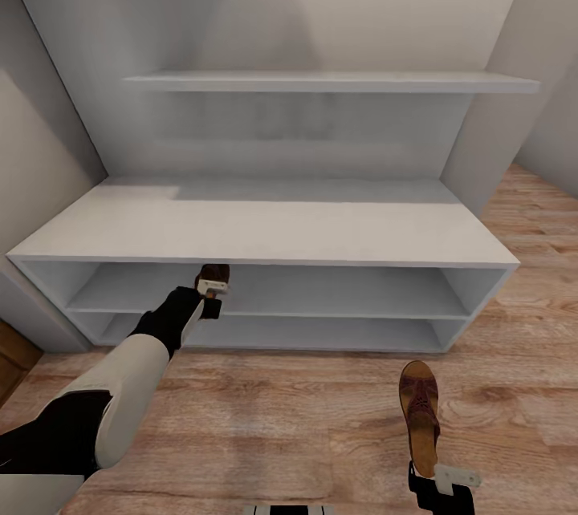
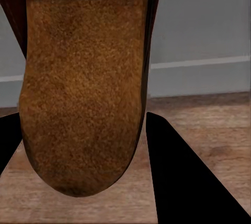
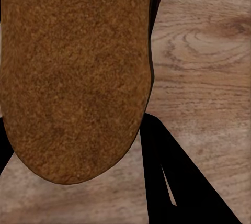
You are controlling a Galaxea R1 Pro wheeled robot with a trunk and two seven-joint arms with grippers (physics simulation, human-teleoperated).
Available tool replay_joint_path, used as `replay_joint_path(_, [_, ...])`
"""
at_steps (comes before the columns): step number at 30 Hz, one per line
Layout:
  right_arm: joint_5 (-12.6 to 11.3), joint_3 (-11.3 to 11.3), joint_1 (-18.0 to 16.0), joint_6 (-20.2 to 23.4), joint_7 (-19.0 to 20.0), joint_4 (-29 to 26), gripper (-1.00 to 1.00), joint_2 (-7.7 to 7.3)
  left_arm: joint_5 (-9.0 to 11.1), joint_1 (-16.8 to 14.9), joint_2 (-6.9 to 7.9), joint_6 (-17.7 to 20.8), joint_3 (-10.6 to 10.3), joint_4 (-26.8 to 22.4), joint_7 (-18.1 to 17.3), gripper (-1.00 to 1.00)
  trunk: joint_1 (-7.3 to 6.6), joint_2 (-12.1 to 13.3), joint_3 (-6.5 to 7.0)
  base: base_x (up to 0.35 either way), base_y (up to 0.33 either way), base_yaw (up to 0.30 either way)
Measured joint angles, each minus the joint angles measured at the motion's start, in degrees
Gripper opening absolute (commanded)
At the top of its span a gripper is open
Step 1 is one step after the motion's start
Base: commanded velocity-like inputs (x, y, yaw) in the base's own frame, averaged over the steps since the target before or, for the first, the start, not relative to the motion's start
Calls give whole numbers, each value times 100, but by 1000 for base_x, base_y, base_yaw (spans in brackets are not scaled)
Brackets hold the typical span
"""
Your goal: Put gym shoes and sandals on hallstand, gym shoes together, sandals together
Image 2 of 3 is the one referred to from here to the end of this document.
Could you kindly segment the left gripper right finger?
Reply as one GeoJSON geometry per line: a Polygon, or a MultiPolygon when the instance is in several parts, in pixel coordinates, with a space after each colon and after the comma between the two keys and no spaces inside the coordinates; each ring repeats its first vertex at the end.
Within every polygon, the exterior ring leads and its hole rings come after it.
{"type": "Polygon", "coordinates": [[[146,113],[158,224],[251,224],[251,217],[171,124],[146,113]]]}

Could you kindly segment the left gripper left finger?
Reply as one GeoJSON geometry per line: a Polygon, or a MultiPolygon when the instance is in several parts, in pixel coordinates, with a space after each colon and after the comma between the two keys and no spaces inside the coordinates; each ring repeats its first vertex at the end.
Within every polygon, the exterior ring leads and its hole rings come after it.
{"type": "Polygon", "coordinates": [[[23,138],[19,113],[0,118],[0,175],[21,140],[23,138]]]}

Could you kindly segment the sandal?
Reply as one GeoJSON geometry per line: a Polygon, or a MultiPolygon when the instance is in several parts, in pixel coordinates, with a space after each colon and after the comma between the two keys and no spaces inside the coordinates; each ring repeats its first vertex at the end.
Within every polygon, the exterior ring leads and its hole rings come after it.
{"type": "Polygon", "coordinates": [[[0,0],[26,59],[21,133],[35,172],[71,197],[113,185],[135,155],[159,0],[0,0]]]}

